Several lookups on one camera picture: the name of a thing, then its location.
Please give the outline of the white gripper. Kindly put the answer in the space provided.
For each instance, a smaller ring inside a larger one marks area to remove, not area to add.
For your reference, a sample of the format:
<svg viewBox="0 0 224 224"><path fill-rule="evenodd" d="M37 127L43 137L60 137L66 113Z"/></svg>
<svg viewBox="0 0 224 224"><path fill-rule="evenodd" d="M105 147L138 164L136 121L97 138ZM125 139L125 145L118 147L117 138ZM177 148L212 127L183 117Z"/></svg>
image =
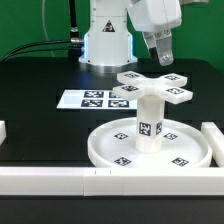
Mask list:
<svg viewBox="0 0 224 224"><path fill-rule="evenodd" d="M168 29L181 25L179 0L128 0L127 10L134 29L143 32L151 59L159 59L161 66L172 64L172 33ZM159 32L156 42L150 32Z"/></svg>

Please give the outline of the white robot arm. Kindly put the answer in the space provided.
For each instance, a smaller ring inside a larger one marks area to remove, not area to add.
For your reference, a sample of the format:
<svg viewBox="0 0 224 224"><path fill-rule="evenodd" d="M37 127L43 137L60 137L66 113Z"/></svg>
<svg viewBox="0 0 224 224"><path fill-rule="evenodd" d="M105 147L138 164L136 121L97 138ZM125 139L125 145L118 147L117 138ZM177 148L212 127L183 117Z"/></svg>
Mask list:
<svg viewBox="0 0 224 224"><path fill-rule="evenodd" d="M138 61L127 18L143 34L151 57L161 66L173 63L171 30L182 22L179 0L90 0L90 29L79 58L83 67L115 72Z"/></svg>

